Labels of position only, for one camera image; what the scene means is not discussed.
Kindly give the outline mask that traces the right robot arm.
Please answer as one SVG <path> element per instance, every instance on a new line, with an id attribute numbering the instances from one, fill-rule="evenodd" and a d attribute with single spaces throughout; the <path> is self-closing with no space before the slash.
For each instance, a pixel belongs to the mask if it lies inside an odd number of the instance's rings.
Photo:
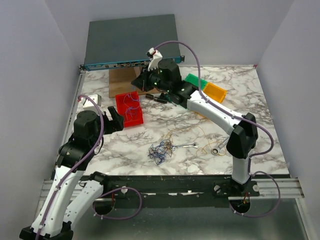
<path id="1" fill-rule="evenodd" d="M 176 105 L 201 114 L 224 130 L 229 135 L 226 149 L 232 156 L 230 191 L 236 196 L 247 192 L 251 178 L 249 155 L 258 139 L 253 114 L 242 115 L 207 97 L 196 85 L 182 79 L 178 65 L 171 59 L 161 60 L 154 70 L 143 67 L 131 84 L 143 92 L 157 89 L 166 93 Z"/>

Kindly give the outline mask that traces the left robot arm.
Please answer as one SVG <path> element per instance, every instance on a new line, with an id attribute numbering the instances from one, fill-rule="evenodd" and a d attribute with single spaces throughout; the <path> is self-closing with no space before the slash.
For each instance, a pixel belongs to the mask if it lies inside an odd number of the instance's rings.
<path id="1" fill-rule="evenodd" d="M 80 194 L 71 199 L 80 178 L 95 156 L 103 136 L 123 130 L 124 117 L 113 106 L 108 107 L 112 119 L 103 113 L 84 110 L 77 114 L 73 133 L 60 147 L 57 167 L 47 198 L 31 226 L 20 232 L 23 240 L 70 240 L 74 228 L 96 197 L 107 197 L 111 185 L 105 175 L 95 173 Z"/>

